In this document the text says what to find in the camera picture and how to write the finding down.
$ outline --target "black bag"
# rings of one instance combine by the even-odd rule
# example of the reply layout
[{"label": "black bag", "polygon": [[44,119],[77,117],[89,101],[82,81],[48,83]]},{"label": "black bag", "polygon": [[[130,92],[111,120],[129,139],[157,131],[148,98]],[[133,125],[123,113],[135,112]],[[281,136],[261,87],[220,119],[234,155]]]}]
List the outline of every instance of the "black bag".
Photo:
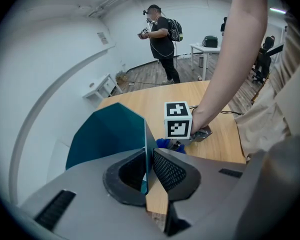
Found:
[{"label": "black bag", "polygon": [[218,38],[215,35],[207,35],[202,41],[202,46],[210,47],[210,48],[217,48],[218,47]]},{"label": "black bag", "polygon": [[170,40],[181,42],[184,39],[181,25],[175,19],[168,18],[167,20],[169,23],[168,33]]}]

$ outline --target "sneaker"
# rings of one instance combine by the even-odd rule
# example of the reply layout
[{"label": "sneaker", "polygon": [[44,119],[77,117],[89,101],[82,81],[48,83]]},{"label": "sneaker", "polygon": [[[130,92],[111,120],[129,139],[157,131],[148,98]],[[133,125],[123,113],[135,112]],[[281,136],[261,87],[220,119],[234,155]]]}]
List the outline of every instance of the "sneaker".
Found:
[{"label": "sneaker", "polygon": [[164,81],[162,82],[163,85],[172,85],[172,84],[174,84],[174,83],[175,83],[175,82],[174,82],[173,79],[171,79],[171,80],[164,80]]}]

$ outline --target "person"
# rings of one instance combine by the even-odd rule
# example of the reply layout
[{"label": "person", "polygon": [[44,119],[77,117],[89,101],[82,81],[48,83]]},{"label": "person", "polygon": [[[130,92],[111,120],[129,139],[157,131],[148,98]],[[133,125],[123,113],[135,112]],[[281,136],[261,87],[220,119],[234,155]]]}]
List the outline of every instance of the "person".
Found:
[{"label": "person", "polygon": [[169,22],[161,15],[161,8],[155,4],[150,5],[147,9],[147,18],[154,21],[151,32],[142,33],[142,39],[150,39],[150,48],[152,55],[158,59],[166,73],[167,80],[162,84],[178,84],[180,78],[174,66],[175,47],[168,36]]},{"label": "person", "polygon": [[223,18],[224,23],[221,24],[221,29],[220,29],[220,31],[221,31],[221,35],[222,35],[222,36],[224,36],[224,33],[225,33],[225,28],[226,28],[227,19],[228,19],[228,17],[224,17],[224,18]]},{"label": "person", "polygon": [[269,50],[270,48],[274,47],[275,44],[275,36],[267,36],[264,40],[264,44],[262,45],[262,48],[265,50]]},{"label": "person", "polygon": [[[267,0],[232,0],[219,59],[207,90],[193,112],[191,134],[207,126],[247,78],[265,35],[267,18]],[[285,20],[288,28],[279,62],[251,109],[235,119],[247,160],[249,154],[268,151],[291,134],[275,98],[293,74],[300,72],[300,31],[289,12]]]}]

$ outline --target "wooden table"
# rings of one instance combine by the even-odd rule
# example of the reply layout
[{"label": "wooden table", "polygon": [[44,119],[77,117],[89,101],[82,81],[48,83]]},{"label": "wooden table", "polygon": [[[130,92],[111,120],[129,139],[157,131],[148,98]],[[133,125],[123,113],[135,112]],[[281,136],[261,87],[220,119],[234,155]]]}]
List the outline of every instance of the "wooden table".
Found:
[{"label": "wooden table", "polygon": [[220,53],[220,46],[217,48],[205,47],[202,45],[197,45],[196,43],[190,44],[191,47],[191,69],[194,70],[194,49],[203,52],[203,69],[202,69],[202,80],[206,79],[206,71],[208,67],[208,57],[209,53],[218,54]]},{"label": "wooden table", "polygon": [[[155,139],[164,138],[165,102],[187,101],[189,106],[198,105],[208,84],[209,81],[196,81],[137,90],[105,98],[98,109],[120,102],[146,119]],[[245,163],[233,115],[220,113],[209,126],[212,135],[187,146],[186,153],[206,159]],[[167,213],[168,195],[158,179],[146,196],[146,202],[148,211]]]}]

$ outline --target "wooden floor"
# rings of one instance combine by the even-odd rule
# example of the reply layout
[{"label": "wooden floor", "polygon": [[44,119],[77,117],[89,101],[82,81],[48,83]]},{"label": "wooden floor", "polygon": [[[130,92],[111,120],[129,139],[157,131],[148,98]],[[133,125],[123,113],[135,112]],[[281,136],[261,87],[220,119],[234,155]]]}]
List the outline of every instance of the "wooden floor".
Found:
[{"label": "wooden floor", "polygon": [[[200,56],[202,55],[196,54],[194,56],[194,70],[191,70],[191,58],[174,59],[174,61],[176,61],[176,70],[179,73],[180,81],[182,83],[197,81],[198,76],[202,75],[202,68],[199,67]],[[218,57],[218,54],[209,55],[205,80],[211,80],[216,68]],[[252,83],[252,75],[253,71],[250,72],[241,88],[229,102],[228,105],[232,111],[245,113],[251,108],[251,99],[261,86],[260,83]],[[165,70],[162,68],[162,65],[157,62],[129,70],[127,72],[127,77],[129,82],[135,82],[135,84],[129,85],[129,82],[120,84],[123,93],[157,87],[161,85],[162,81],[167,79]],[[113,95],[117,94],[119,94],[119,92],[115,90]]]}]

